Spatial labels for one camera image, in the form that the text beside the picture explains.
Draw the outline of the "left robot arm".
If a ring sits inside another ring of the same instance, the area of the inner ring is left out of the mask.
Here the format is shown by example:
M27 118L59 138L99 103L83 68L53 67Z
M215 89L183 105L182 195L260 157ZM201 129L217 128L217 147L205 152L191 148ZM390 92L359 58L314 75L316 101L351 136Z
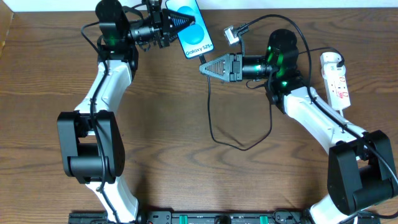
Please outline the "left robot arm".
M125 150L116 121L124 92L138 68L139 51L151 45L168 47L195 18L160 1L138 7L100 1L95 8L101 35L93 43L98 73L83 101L57 118L63 169L67 176L91 189L105 207L99 217L85 215L81 223L145 223L146 215L123 176Z

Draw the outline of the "blue screen Galaxy smartphone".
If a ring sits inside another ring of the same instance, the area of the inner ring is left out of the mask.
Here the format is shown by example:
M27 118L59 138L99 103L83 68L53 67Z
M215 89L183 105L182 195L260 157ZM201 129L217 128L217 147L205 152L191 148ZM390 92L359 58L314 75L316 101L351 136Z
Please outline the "blue screen Galaxy smartphone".
M180 45L187 59L211 52L214 49L205 21L196 0L168 0L167 9L193 16L195 23L178 33Z

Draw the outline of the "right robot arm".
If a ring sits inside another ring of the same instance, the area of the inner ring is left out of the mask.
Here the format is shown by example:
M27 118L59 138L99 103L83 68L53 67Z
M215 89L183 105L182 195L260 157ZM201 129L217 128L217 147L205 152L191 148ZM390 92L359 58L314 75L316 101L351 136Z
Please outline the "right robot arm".
M296 35L275 30L264 55L225 54L203 63L200 72L225 82L262 80L267 99L300 123L328 155L327 195L312 205L310 223L379 223L370 208L397 196L391 142L368 132L325 103L297 68Z

